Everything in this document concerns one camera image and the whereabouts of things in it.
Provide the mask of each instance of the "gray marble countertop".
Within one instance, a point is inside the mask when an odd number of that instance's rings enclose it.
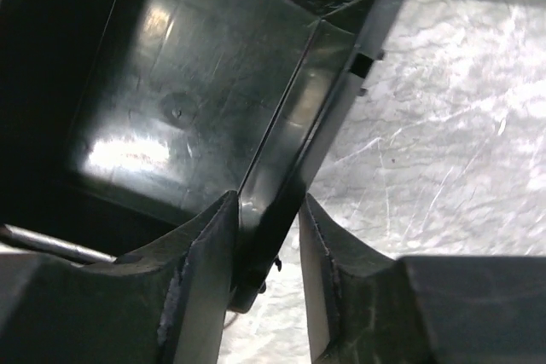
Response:
[[[407,0],[311,192],[391,257],[546,254],[546,0]],[[298,227],[219,362],[308,363]]]

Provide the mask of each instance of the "marble surface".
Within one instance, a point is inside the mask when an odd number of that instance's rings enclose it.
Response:
[[[311,192],[388,256],[546,254],[546,0],[407,0]],[[298,227],[220,363],[308,363]]]

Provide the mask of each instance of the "black tray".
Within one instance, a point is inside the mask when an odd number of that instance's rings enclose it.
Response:
[[[2,0],[0,222],[118,256],[238,190],[247,309],[402,1]]]

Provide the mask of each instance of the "metal rod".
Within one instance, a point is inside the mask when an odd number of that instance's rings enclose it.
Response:
[[[46,234],[39,234],[17,228],[11,225],[0,225],[0,238],[6,238],[12,243],[21,244],[38,251],[52,253],[60,257],[68,257],[81,263],[112,263],[116,257],[95,251],[84,246],[76,245],[65,240],[53,238]]]

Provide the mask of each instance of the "black plastic bin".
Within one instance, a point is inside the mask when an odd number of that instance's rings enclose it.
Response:
[[[401,2],[2,0],[0,222],[117,256],[236,189],[247,309]]]

